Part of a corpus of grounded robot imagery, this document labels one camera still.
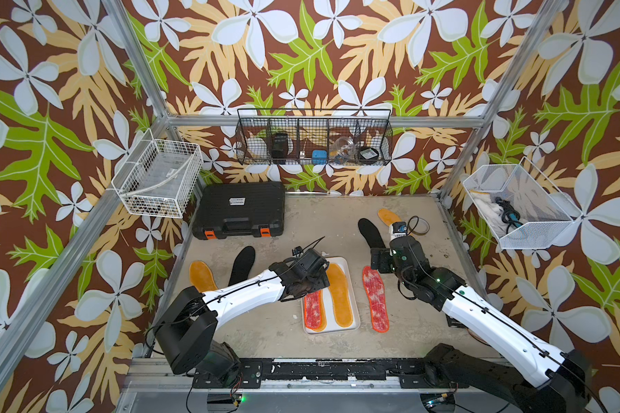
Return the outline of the red patterned insole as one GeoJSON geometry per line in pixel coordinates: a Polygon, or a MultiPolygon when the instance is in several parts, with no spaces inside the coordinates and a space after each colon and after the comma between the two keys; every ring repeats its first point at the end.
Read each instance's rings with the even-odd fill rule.
{"type": "Polygon", "coordinates": [[[389,331],[389,315],[386,304],[385,285],[378,271],[364,267],[363,288],[370,306],[372,329],[378,333],[389,331]]]}
{"type": "Polygon", "coordinates": [[[320,305],[323,305],[323,296],[321,291],[308,294],[303,299],[303,316],[306,329],[318,332],[315,329],[319,324],[320,305]]]}

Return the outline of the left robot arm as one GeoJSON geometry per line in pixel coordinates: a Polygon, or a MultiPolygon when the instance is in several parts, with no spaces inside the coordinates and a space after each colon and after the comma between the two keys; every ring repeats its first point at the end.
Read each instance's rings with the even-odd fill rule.
{"type": "Polygon", "coordinates": [[[215,332],[227,322],[260,306],[302,299],[330,285],[329,262],[314,249],[272,263],[244,282],[200,293],[184,289],[153,327],[172,373],[183,374],[202,365],[213,366],[209,354],[220,351],[215,332]]]}

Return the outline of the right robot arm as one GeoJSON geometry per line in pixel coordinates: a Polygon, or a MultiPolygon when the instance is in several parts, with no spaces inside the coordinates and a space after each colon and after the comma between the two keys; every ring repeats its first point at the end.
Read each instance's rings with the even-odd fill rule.
{"type": "Polygon", "coordinates": [[[459,275],[430,265],[413,237],[368,245],[373,269],[395,275],[412,299],[457,320],[508,362],[485,361],[439,344],[425,357],[438,378],[473,386],[523,412],[584,411],[592,399],[592,366],[583,354],[544,342],[489,305],[459,275]]]}

